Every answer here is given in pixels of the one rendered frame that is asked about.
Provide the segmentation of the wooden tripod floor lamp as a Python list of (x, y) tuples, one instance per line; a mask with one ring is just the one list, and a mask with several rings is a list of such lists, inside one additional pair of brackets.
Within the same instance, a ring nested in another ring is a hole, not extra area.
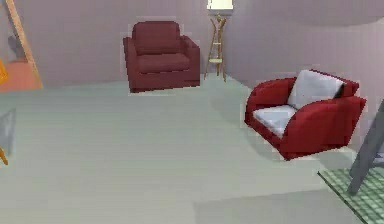
[(223, 80), (227, 80), (223, 36), (227, 17), (233, 13), (233, 10), (233, 0), (207, 0), (207, 11), (213, 26), (213, 34), (207, 56), (204, 78), (207, 78), (209, 66), (214, 65), (216, 67), (216, 75), (222, 75)]

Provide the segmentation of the grey slanted furniture leg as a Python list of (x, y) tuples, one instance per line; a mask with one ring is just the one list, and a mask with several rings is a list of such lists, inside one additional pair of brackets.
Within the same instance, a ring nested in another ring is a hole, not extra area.
[(351, 182), (347, 192), (350, 195), (359, 191), (369, 170), (374, 167), (384, 168), (384, 99), (349, 171)]

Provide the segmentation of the grey glass table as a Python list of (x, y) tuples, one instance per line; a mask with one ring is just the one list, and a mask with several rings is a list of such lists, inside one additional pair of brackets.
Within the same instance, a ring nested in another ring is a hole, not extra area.
[(13, 154), (15, 145), (16, 109), (0, 116), (0, 160), (8, 165), (8, 157)]

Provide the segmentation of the green checked rug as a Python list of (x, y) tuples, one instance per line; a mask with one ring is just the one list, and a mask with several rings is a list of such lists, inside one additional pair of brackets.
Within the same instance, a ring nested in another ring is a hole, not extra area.
[(321, 170), (318, 176), (363, 224), (384, 224), (384, 175), (382, 173), (371, 169), (359, 191), (353, 196), (347, 192), (352, 180), (348, 169)]

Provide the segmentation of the orange object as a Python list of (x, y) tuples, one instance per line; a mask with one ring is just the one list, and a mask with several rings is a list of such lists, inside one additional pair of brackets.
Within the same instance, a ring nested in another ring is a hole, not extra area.
[(8, 72), (0, 59), (0, 84), (5, 83), (8, 80)]

